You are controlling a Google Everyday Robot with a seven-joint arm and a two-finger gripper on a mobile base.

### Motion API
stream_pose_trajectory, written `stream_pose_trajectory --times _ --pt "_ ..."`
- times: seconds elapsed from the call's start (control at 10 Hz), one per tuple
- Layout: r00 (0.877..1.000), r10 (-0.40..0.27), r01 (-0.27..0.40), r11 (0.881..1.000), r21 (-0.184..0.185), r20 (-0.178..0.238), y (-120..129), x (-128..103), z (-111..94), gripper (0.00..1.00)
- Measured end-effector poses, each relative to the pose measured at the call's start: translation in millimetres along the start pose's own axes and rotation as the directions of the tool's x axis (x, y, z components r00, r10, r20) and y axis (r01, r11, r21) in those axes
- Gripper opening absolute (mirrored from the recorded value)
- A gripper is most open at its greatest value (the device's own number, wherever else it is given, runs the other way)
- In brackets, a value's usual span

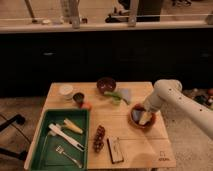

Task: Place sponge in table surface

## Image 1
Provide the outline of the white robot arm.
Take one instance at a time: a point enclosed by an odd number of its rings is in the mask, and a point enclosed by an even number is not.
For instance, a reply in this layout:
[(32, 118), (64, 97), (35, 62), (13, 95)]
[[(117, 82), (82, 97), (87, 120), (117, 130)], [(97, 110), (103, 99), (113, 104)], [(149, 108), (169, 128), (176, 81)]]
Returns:
[(209, 138), (213, 140), (213, 111), (182, 93), (179, 80), (160, 79), (152, 93), (142, 102), (147, 112), (158, 112), (164, 103), (182, 110)]

